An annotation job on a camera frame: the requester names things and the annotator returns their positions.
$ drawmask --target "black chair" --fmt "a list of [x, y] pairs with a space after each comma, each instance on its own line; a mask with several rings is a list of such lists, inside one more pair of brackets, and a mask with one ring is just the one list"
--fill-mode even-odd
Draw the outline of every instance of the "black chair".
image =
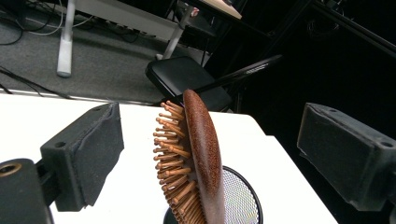
[[[187, 10], [187, 5], [182, 1], [176, 1], [174, 6], [174, 18], [176, 17], [179, 21], [183, 17]], [[199, 12], [197, 16], [190, 17], [185, 25], [184, 32], [190, 33], [192, 35], [198, 35], [205, 39], [205, 46], [203, 49], [203, 55], [201, 59], [201, 66], [204, 65], [205, 56], [207, 52], [207, 47], [211, 39], [216, 38], [216, 31], [212, 27], [214, 18], [208, 20]]]
[[276, 55], [214, 79], [194, 59], [178, 57], [150, 62], [146, 76], [164, 95], [162, 102], [171, 100], [182, 104], [183, 91], [190, 89], [200, 95], [209, 111], [226, 111], [233, 97], [241, 90], [235, 86], [239, 87], [243, 79], [277, 63], [281, 58], [281, 55]]

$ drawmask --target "black cable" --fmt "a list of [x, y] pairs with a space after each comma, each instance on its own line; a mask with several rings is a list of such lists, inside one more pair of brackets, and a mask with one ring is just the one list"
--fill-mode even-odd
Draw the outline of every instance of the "black cable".
[[44, 25], [42, 25], [42, 26], [40, 26], [40, 27], [38, 27], [38, 28], [35, 28], [35, 29], [32, 29], [32, 30], [28, 30], [28, 29], [25, 29], [25, 28], [24, 28], [22, 25], [20, 25], [19, 23], [18, 23], [18, 25], [22, 28], [23, 31], [27, 31], [27, 32], [36, 32], [36, 31], [42, 30], [42, 29], [46, 28], [47, 25], [50, 23], [50, 20], [52, 19], [53, 15], [55, 14], [55, 7], [56, 7], [56, 5], [54, 4], [54, 5], [53, 5], [53, 8], [52, 8], [52, 10], [51, 10], [51, 13], [49, 14], [49, 17], [47, 18], [47, 21], [44, 23]]
[[[12, 73], [11, 71], [9, 71], [8, 69], [6, 69], [5, 67], [3, 67], [3, 66], [1, 66], [1, 65], [0, 65], [0, 73], [6, 75], [6, 76], [8, 76], [8, 77], [11, 77], [11, 78], [13, 78], [13, 79], [15, 79], [15, 80], [18, 80], [19, 82], [21, 82], [21, 83], [27, 85], [27, 86], [30, 87], [32, 90], [34, 90], [35, 92], [37, 92], [37, 94], [40, 95], [40, 96], [43, 96], [43, 95], [42, 95], [35, 87], [38, 87], [38, 88], [40, 88], [40, 89], [42, 89], [42, 90], [44, 90], [44, 91], [47, 91], [47, 92], [56, 94], [56, 95], [61, 96], [61, 97], [65, 98], [65, 99], [73, 99], [72, 97], [70, 97], [70, 96], [67, 95], [67, 94], [64, 94], [64, 93], [61, 93], [61, 92], [57, 92], [57, 91], [52, 91], [52, 90], [50, 90], [50, 89], [48, 89], [48, 88], [45, 88], [45, 87], [43, 87], [43, 86], [41, 86], [41, 85], [39, 85], [39, 84], [37, 84], [37, 83], [35, 83], [35, 82], [33, 82], [33, 81], [31, 81], [31, 80], [25, 78], [25, 77], [20, 77], [20, 76], [18, 76], [18, 75], [16, 75], [16, 74]], [[7, 92], [7, 93], [10, 92], [9, 90], [5, 89], [3, 85], [1, 85], [0, 88], [2, 88], [3, 90], [5, 90], [5, 92]]]
[[18, 38], [16, 40], [13, 40], [13, 41], [11, 41], [9, 43], [0, 43], [0, 46], [13, 45], [13, 44], [17, 43], [18, 41], [20, 41], [20, 39], [23, 36], [22, 28], [15, 21], [12, 21], [12, 20], [9, 20], [9, 19], [6, 19], [6, 18], [0, 17], [0, 21], [6, 21], [6, 22], [12, 24], [13, 26], [17, 27], [18, 29], [20, 29], [20, 35], [18, 36]]

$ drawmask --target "wooden hairbrush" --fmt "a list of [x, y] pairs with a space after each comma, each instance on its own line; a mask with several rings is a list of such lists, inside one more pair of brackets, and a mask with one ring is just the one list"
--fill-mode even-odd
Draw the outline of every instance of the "wooden hairbrush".
[[157, 177], [178, 223], [224, 223], [224, 187], [219, 142], [201, 98], [183, 93], [184, 108], [162, 103], [154, 133]]

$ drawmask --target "wooden bristle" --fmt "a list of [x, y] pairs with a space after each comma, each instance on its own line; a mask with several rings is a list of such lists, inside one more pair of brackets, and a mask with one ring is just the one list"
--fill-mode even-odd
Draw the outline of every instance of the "wooden bristle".
[[191, 153], [180, 144], [187, 136], [181, 129], [184, 109], [169, 101], [161, 106], [170, 114], [159, 114], [156, 120], [162, 127], [153, 134], [154, 145], [158, 146], [153, 152], [158, 153], [154, 160], [158, 161], [155, 168], [159, 184], [179, 223], [205, 223], [199, 190], [196, 181], [190, 177], [191, 168], [185, 163]]

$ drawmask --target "stand leg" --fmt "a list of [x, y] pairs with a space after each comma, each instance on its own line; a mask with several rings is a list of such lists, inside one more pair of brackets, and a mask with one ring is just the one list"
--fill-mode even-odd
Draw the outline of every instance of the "stand leg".
[[159, 54], [156, 55], [157, 60], [168, 59], [172, 56], [172, 53], [176, 48], [178, 40], [180, 39], [181, 35], [184, 32], [184, 27], [186, 25], [186, 21], [189, 19], [193, 9], [194, 9], [194, 7], [192, 7], [192, 6], [187, 7], [187, 10], [186, 10], [186, 12], [184, 12], [183, 18], [181, 18], [181, 21], [178, 24], [178, 27], [172, 33], [172, 37], [168, 43], [168, 46], [166, 47], [165, 52], [163, 53], [163, 55], [159, 55]]
[[58, 55], [57, 74], [60, 77], [70, 77], [72, 70], [73, 21], [76, 11], [76, 1], [69, 0], [67, 4], [66, 21], [61, 35]]

